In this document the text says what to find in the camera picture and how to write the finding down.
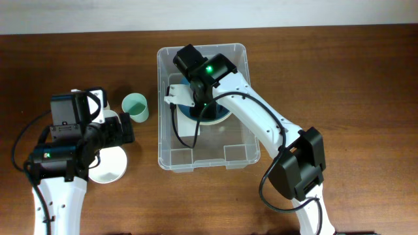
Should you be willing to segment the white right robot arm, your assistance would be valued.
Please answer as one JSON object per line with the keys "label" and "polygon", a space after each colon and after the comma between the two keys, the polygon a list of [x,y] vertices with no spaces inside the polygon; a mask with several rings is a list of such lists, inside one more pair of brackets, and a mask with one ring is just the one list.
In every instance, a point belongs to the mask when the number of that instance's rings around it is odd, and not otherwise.
{"label": "white right robot arm", "polygon": [[187,101],[172,101],[190,107],[196,128],[202,121],[213,121],[218,109],[235,115],[263,144],[272,158],[259,184],[263,203],[282,213],[264,196],[267,181],[293,204],[301,234],[335,234],[323,199],[325,147],[314,127],[304,130],[279,114],[247,83],[237,66],[223,54],[208,59],[193,45],[176,52],[173,63],[189,88],[180,93]]}

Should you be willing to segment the green plastic cup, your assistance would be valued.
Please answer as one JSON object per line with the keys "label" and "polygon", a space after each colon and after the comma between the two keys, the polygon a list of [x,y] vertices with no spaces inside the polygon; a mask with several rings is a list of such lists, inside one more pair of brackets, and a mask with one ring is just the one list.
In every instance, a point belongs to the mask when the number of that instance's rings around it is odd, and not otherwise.
{"label": "green plastic cup", "polygon": [[123,99],[121,107],[137,123],[143,123],[149,118],[148,102],[145,96],[140,93],[128,94]]}

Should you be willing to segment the dark blue bowl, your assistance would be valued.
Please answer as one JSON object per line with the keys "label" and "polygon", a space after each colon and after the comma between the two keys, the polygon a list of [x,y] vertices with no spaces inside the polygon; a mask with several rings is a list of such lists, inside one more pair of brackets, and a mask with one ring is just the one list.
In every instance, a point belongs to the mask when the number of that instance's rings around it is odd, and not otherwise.
{"label": "dark blue bowl", "polygon": [[[180,79],[179,84],[171,84],[169,86],[165,102],[178,105],[181,113],[193,121],[197,120],[200,111],[203,109],[203,106],[199,108],[195,104],[190,83],[185,77]],[[215,103],[215,105],[215,110],[211,110],[212,107],[209,107],[209,109],[205,111],[201,120],[203,125],[214,125],[231,115],[231,112],[225,107],[219,105],[218,103]]]}

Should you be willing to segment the beige plastic bowl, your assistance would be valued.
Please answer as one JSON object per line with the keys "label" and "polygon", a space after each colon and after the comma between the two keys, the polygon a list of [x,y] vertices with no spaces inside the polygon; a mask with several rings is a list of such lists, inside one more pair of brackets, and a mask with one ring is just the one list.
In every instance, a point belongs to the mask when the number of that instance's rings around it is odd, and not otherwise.
{"label": "beige plastic bowl", "polygon": [[[178,108],[178,111],[181,111],[188,118],[194,121],[197,121],[197,117],[192,116],[190,114],[191,107],[178,104],[177,108]],[[214,119],[208,119],[204,117],[201,120],[200,124],[201,125],[215,125],[215,124],[221,123],[222,121],[227,119],[230,115],[231,115],[231,112],[228,109],[216,103],[216,117]]]}

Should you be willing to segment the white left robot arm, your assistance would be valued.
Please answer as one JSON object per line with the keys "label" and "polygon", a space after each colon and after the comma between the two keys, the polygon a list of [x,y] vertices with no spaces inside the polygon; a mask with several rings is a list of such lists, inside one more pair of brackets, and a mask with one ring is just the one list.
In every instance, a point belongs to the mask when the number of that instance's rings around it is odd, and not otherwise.
{"label": "white left robot arm", "polygon": [[112,183],[127,169],[122,146],[135,140],[128,113],[108,108],[101,87],[50,99],[52,124],[41,132],[23,171],[35,203],[35,234],[79,234],[88,181]]}

